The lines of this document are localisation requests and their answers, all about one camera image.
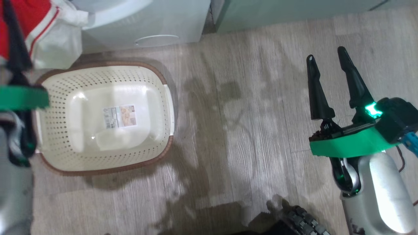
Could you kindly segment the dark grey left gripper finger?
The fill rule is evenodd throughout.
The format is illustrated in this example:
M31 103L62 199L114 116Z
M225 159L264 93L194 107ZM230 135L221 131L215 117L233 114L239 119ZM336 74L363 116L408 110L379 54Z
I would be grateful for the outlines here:
M6 63L6 68L12 74L9 85L32 86L24 74L26 71L31 70L33 65L29 52L27 51L17 15L10 0L4 0L2 6L9 38L9 59Z

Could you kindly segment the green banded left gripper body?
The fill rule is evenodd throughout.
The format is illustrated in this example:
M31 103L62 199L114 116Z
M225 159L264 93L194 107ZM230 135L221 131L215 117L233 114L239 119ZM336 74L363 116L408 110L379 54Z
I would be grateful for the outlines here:
M48 108L49 95L42 86L1 86L1 111L27 111Z

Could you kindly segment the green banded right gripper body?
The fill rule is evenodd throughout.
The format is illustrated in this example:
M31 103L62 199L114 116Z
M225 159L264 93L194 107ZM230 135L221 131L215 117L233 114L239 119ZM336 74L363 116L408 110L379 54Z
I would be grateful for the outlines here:
M332 119L324 119L320 130L309 137L314 156L347 159L367 156L390 149L399 143L388 143L375 128L377 122L340 127Z

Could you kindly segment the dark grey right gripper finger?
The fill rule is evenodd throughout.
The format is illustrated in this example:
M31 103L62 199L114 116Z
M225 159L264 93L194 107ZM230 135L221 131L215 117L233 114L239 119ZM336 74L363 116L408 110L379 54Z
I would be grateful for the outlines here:
M346 81L349 88L349 106L351 109L367 107L375 102L369 89L367 89L357 67L352 62L347 50L343 46L337 48L341 69L346 74Z
M313 55L307 56L306 64L311 119L333 119L335 111L328 105L326 100L320 82L321 74Z

